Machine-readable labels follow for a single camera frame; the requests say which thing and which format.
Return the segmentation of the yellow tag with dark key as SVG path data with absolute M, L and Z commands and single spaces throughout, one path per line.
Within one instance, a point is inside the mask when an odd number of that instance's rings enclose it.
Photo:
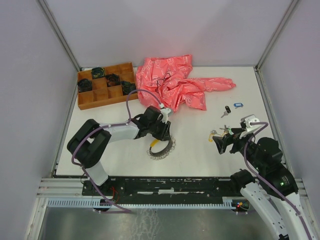
M 216 130 L 211 130 L 210 131 L 210 134 L 209 134 L 209 137 L 208 137 L 208 141 L 209 142 L 213 142 L 213 137 L 221 137 L 222 135 L 220 133 L 218 133 Z

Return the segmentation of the large keyring with yellow grip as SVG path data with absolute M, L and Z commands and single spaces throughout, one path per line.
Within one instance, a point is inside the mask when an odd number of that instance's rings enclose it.
M 163 160 L 176 147 L 176 139 L 171 136 L 170 140 L 160 141 L 153 140 L 146 151 L 146 154 L 154 161 Z

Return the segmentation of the yellow tag with silver keys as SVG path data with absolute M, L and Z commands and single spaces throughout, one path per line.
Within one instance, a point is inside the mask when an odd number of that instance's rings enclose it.
M 232 130 L 229 126 L 224 125 L 224 127 L 220 129 L 223 130 L 222 134 L 220 135 L 221 137 L 224 137 L 227 134 L 232 134 Z

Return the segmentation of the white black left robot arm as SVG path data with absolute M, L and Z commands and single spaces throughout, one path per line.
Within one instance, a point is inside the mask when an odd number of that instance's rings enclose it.
M 93 189 L 99 195 L 106 195 L 111 189 L 109 175 L 104 170 L 101 157 L 108 144 L 123 140 L 136 140 L 151 135 L 147 154 L 153 159 L 165 158 L 174 147 L 175 142 L 170 134 L 169 116 L 173 110 L 160 104 L 160 108 L 149 106 L 144 113 L 126 122 L 100 124 L 88 119 L 67 144 L 71 161 L 84 169 L 85 175 L 93 182 Z

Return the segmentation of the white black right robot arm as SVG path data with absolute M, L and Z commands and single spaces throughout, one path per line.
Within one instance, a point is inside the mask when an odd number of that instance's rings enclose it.
M 220 154 L 232 146 L 230 153 L 240 153 L 246 169 L 230 177 L 229 189 L 242 195 L 254 207 L 275 240 L 315 240 L 306 217 L 295 178 L 281 163 L 283 156 L 277 140 L 256 135 L 268 126 L 266 122 L 249 127 L 232 128 L 230 133 L 212 136 Z

